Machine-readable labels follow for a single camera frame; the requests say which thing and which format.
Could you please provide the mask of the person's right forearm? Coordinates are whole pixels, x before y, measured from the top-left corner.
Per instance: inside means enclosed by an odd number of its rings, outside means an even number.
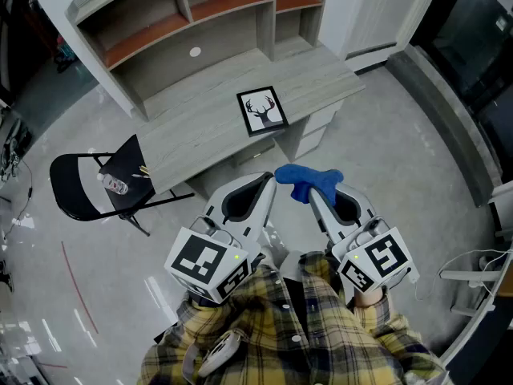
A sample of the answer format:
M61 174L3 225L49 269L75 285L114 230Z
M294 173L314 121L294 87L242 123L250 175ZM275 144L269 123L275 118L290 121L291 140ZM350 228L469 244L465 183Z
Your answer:
M379 288L370 294L357 292L353 313L364 330L401 363L415 355L430 354L406 317L394 309L387 289Z

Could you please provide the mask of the white drawer cabinet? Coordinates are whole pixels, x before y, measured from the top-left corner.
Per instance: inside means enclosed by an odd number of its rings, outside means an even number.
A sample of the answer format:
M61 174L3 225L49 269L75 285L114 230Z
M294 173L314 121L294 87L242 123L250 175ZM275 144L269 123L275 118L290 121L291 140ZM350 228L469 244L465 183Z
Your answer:
M298 120L276 137L277 145L290 162L294 162L319 146L326 128L343 103L342 99Z

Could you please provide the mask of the grey inner top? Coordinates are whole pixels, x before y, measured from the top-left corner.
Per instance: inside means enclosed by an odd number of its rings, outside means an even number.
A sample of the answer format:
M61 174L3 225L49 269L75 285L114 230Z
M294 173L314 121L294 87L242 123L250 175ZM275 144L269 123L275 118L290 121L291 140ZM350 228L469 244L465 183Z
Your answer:
M265 256L260 264L271 267L278 271L283 278L295 282L301 282L301 271L299 261L302 253L300 251L288 251L286 248L277 248L270 245L264 246L261 253Z

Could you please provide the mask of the grey wooden desk with shelves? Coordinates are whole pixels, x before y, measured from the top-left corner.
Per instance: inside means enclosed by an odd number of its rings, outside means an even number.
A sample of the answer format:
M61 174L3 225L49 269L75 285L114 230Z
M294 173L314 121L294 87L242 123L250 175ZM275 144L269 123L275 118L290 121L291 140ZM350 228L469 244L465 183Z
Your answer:
M72 0L66 16L101 69L144 119L149 99L207 67L278 42L315 46L325 0ZM199 47L201 54L189 51Z

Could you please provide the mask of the black folding chair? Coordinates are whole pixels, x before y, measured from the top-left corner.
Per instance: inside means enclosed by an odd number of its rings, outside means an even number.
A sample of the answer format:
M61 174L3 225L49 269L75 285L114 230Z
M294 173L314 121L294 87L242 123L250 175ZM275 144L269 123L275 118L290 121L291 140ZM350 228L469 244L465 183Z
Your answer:
M79 173L79 161L92 159L99 166L98 173L111 174L128 186L125 195L118 195L104 188L113 209L102 213L86 194ZM144 209L186 200L195 196L193 192L152 202L156 195L151 179L134 178L131 174L144 174L145 167L137 136L131 136L116 152L75 153L58 156L50 165L50 183L57 206L68 217L82 222L119 217L137 228L144 235L150 233L136 220L135 215Z

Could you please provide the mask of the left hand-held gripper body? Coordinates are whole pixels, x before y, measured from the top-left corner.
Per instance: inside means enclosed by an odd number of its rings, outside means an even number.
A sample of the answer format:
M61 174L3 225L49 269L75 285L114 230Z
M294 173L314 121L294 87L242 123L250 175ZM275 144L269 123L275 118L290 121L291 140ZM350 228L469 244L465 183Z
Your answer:
M221 304L261 260L261 250L246 252L240 236L200 215L179 231L164 268L190 293Z

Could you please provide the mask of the yellow plaid shirt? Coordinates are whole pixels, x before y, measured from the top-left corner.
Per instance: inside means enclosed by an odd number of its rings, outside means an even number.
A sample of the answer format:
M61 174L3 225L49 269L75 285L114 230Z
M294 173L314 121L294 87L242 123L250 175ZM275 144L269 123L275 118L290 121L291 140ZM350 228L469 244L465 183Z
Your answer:
M401 363L364 330L332 257L304 253L299 265L301 282L259 264L239 285L254 297L248 337L228 330L218 338L193 338L177 316L144 356L137 385L452 385L428 348L429 355ZM238 351L199 377L209 351L229 331L241 335Z

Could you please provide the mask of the grey stone ledge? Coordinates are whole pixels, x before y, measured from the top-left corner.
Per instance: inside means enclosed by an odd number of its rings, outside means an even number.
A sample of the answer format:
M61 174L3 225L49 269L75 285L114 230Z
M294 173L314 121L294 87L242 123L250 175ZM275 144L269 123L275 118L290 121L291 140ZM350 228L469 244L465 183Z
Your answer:
M488 203L503 184L502 169L484 131L451 85L424 55L408 45L389 57L386 68L436 128L463 175L476 206Z

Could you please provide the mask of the black framed deer picture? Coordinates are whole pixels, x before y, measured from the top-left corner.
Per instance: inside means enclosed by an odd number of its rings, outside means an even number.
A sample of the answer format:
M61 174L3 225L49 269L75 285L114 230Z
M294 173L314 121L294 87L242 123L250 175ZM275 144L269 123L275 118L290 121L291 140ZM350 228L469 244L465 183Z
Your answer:
M236 97L250 137L276 132L289 126L272 86L240 92Z

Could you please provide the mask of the blue cloth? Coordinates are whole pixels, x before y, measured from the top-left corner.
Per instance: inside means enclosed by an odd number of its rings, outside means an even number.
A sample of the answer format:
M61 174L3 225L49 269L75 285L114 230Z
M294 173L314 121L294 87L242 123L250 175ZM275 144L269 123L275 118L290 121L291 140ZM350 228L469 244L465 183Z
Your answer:
M286 164L277 168L274 176L279 184L293 185L291 197L295 201L308 204L309 190L316 188L332 206L336 204L336 186L344 180L343 174L337 169L321 172L297 164Z

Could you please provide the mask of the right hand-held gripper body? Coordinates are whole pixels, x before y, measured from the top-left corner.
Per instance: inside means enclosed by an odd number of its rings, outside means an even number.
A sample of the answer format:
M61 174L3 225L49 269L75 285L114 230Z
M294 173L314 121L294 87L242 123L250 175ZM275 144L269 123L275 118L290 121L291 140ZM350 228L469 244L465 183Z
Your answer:
M398 229L382 217L373 217L332 248L337 271L346 285L361 294L380 287L393 288L404 277L412 284L419 272Z

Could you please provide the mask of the person's left forearm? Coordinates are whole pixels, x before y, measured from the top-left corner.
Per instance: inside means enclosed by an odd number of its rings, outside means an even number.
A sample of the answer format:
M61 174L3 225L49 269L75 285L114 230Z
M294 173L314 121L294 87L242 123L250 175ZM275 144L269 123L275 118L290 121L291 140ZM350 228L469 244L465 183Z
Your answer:
M193 338L218 338L228 330L250 336L255 313L250 310L254 297L243 284L236 288L222 305L204 306L187 292L177 311L180 325Z

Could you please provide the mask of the clear plastic water bottle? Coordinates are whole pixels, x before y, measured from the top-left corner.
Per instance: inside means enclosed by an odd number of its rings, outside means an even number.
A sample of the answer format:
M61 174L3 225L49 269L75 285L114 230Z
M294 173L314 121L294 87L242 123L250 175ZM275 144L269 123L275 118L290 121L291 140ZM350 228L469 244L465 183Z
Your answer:
M106 190L111 191L112 193L125 195L128 192L128 186L111 174L102 174L99 172L97 179L102 183Z

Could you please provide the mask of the dark glass door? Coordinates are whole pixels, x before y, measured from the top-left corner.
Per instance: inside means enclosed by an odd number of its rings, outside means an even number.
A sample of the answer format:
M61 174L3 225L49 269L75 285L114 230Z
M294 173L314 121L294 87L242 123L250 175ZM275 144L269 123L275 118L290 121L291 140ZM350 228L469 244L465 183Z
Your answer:
M497 0L432 0L412 43L497 136L513 136L513 15Z

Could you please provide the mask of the pile of equipment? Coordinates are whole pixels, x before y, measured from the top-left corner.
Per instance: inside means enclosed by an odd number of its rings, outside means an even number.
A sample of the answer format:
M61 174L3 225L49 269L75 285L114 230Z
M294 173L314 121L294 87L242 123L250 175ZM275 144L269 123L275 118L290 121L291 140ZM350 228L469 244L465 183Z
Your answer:
M0 109L0 188L17 176L18 165L31 141L27 125L6 108Z

